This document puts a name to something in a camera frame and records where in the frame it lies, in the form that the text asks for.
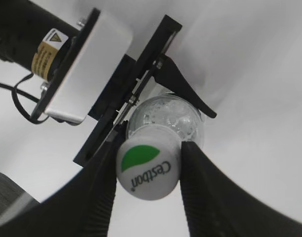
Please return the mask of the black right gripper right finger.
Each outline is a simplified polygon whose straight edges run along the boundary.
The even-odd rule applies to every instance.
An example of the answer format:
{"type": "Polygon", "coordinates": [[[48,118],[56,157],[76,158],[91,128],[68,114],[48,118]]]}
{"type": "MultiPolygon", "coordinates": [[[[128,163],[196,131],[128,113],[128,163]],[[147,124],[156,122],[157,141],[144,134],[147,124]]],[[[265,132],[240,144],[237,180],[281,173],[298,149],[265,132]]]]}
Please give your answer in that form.
{"type": "Polygon", "coordinates": [[[302,223],[222,173],[195,142],[181,144],[180,187],[192,237],[302,237],[302,223]]]}

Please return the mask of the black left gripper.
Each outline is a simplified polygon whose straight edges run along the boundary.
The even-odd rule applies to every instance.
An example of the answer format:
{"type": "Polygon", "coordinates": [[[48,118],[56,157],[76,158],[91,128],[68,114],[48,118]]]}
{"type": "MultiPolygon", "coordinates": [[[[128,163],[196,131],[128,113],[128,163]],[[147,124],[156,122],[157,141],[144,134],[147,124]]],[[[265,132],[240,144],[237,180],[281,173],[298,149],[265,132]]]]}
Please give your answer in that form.
{"type": "Polygon", "coordinates": [[[142,90],[154,75],[155,82],[185,99],[210,118],[216,118],[213,111],[194,91],[184,78],[175,62],[165,55],[182,25],[165,15],[155,33],[137,60],[125,55],[91,108],[88,116],[97,121],[93,131],[74,158],[74,163],[84,166],[95,154],[113,129],[111,137],[127,137],[128,121],[117,124],[114,121],[125,104],[134,105],[142,90]]]}

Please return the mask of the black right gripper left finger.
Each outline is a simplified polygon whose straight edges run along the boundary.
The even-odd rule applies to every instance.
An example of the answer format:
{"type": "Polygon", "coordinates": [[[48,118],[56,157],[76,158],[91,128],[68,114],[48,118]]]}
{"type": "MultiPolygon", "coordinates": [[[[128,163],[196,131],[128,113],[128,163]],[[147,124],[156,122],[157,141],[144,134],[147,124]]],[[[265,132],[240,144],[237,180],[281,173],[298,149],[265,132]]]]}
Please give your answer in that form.
{"type": "Polygon", "coordinates": [[[0,226],[0,237],[106,237],[116,193],[117,135],[41,204],[0,226]]]}

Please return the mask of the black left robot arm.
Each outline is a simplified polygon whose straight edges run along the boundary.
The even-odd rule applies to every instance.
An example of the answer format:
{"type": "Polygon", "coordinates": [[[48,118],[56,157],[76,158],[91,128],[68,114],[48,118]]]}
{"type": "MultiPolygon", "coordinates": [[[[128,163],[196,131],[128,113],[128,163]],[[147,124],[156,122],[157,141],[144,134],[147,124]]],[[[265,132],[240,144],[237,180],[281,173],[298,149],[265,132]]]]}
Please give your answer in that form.
{"type": "Polygon", "coordinates": [[[45,81],[32,113],[34,124],[47,115],[78,125],[97,121],[74,158],[85,166],[114,132],[122,132],[127,112],[150,78],[210,118],[206,105],[166,55],[182,25],[165,15],[137,59],[127,54],[133,34],[115,16],[94,8],[80,30],[29,0],[0,0],[0,59],[16,63],[45,81]]]}

